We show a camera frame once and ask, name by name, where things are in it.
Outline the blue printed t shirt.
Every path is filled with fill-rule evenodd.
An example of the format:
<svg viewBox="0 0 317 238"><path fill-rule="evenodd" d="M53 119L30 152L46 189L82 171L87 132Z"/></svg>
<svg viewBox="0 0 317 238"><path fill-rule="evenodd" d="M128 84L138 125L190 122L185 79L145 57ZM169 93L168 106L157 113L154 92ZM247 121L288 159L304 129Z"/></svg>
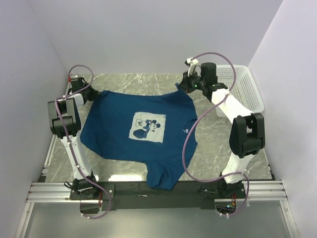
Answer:
<svg viewBox="0 0 317 238"><path fill-rule="evenodd" d="M181 90L160 96L103 91L80 138L102 158L144 163L147 185L170 190L195 153L196 120L193 100Z"/></svg>

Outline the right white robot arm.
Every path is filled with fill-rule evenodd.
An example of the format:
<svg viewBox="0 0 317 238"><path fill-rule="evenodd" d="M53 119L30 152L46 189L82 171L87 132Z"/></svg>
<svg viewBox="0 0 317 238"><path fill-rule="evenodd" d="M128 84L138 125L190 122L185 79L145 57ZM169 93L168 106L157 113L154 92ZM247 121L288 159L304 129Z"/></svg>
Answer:
<svg viewBox="0 0 317 238"><path fill-rule="evenodd" d="M243 106L230 88L218 81L215 63L200 64L196 59L187 59L185 63L189 68L183 73L179 89L185 93L202 91L231 123L229 161L220 176L210 181L217 186L215 193L219 197L228 198L242 189L247 165L265 146L264 117Z"/></svg>

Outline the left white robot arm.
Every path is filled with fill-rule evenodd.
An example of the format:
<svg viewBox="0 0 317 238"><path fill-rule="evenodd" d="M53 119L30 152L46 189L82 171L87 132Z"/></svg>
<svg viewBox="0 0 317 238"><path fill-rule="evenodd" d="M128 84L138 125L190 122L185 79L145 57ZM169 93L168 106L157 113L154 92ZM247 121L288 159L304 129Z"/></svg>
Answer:
<svg viewBox="0 0 317 238"><path fill-rule="evenodd" d="M71 162L74 180L65 182L64 186L71 190L70 198L97 199L101 196L98 176L92 171L80 140L81 121L78 107L87 101L94 101L100 92L89 86L83 77L73 75L69 78L68 98L48 102L48 115L51 132L60 139Z"/></svg>

